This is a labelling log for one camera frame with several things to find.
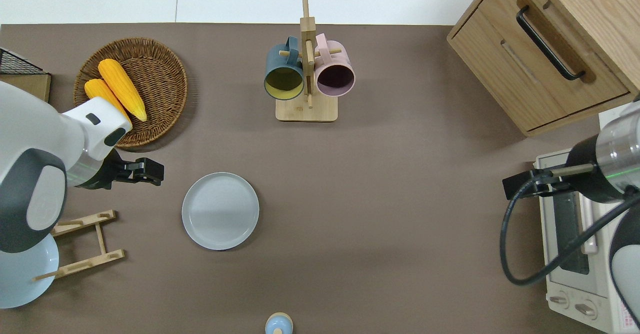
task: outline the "black cable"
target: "black cable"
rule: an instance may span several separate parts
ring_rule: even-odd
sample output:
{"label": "black cable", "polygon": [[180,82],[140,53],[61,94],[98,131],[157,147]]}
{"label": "black cable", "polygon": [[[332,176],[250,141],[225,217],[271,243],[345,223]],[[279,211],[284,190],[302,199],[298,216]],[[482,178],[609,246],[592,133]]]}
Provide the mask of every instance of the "black cable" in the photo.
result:
{"label": "black cable", "polygon": [[506,241],[507,241],[507,226],[509,225],[509,219],[512,216],[512,211],[514,211],[514,206],[518,199],[520,199],[522,193],[524,193],[530,186],[532,186],[535,182],[540,181],[545,177],[550,177],[551,175],[547,172],[542,174],[538,174],[534,177],[531,177],[528,181],[526,181],[515,193],[513,198],[510,200],[509,205],[507,205],[507,209],[504,213],[504,218],[502,220],[502,227],[500,229],[500,263],[502,263],[502,271],[504,275],[506,275],[507,279],[517,285],[517,286],[528,286],[530,284],[534,284],[544,279],[549,273],[551,273],[555,268],[558,268],[562,263],[564,263],[569,256],[573,254],[578,248],[580,248],[583,243],[585,243],[589,238],[594,236],[600,229],[602,229],[605,225],[609,224],[612,220],[618,217],[620,214],[627,211],[629,208],[634,205],[640,203],[640,193],[634,193],[634,195],[630,196],[627,200],[617,205],[615,208],[611,209],[608,213],[603,215],[601,218],[596,220],[593,225],[588,227],[581,234],[576,236],[573,240],[569,242],[569,244],[556,256],[553,260],[549,261],[542,269],[540,269],[537,273],[531,275],[530,277],[526,277],[525,279],[518,279],[512,275],[512,272],[509,270],[509,265],[507,264],[507,251],[506,251]]}

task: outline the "wooden mug rack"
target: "wooden mug rack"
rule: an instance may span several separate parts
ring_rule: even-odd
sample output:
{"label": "wooden mug rack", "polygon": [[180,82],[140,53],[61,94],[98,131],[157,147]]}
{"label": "wooden mug rack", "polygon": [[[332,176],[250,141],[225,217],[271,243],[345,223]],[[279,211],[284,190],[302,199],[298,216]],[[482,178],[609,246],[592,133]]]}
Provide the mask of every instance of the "wooden mug rack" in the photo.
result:
{"label": "wooden mug rack", "polygon": [[[304,95],[291,100],[276,100],[276,118],[281,122],[335,122],[338,119],[338,98],[316,93],[314,66],[320,56],[314,48],[316,42],[316,18],[309,16],[309,0],[302,0],[300,18],[300,38],[302,74],[304,75]],[[288,55],[288,51],[279,54]]]}

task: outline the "mug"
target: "mug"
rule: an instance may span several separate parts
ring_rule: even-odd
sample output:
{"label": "mug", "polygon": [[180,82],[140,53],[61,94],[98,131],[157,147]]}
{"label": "mug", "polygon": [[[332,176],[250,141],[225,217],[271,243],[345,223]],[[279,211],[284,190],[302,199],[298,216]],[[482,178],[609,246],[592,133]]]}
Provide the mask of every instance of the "mug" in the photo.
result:
{"label": "mug", "polygon": [[[354,87],[355,74],[345,47],[335,40],[327,40],[325,34],[315,37],[315,48],[320,56],[315,58],[315,85],[320,93],[329,97],[341,97]],[[340,49],[340,53],[331,54],[330,50]]]}
{"label": "mug", "polygon": [[304,87],[302,59],[298,57],[298,38],[290,36],[286,44],[272,47],[267,54],[264,89],[277,100],[294,99]]}

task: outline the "oven knob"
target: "oven knob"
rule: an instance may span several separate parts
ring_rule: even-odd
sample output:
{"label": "oven knob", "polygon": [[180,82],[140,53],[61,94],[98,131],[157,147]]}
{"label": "oven knob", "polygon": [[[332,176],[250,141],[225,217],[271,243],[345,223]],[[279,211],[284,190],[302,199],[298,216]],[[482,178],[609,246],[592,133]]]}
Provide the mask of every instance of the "oven knob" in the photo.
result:
{"label": "oven knob", "polygon": [[585,300],[584,304],[576,304],[575,309],[587,318],[590,318],[590,320],[596,320],[596,318],[598,318],[598,310],[591,300]]}
{"label": "oven knob", "polygon": [[558,304],[565,309],[569,307],[569,297],[567,297],[567,293],[565,293],[564,291],[558,292],[557,295],[549,295],[547,293],[546,300],[548,300],[551,303]]}

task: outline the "oven door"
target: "oven door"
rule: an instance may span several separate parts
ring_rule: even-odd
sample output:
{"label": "oven door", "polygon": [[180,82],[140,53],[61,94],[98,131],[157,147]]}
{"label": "oven door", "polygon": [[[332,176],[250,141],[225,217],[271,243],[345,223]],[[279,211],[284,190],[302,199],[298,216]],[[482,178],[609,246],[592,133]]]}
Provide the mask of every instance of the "oven door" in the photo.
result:
{"label": "oven door", "polygon": [[[567,160],[567,151],[556,152],[548,156],[539,156],[538,168],[550,168],[563,165]],[[544,230],[544,253],[547,263],[558,256],[567,244],[576,238],[583,228],[594,221],[593,202],[578,192],[560,193],[553,197],[542,197],[541,217]],[[551,271],[551,282],[573,287],[581,291],[607,297],[606,286],[602,284],[606,255],[604,248],[598,247],[597,236],[576,250],[567,261]]]}

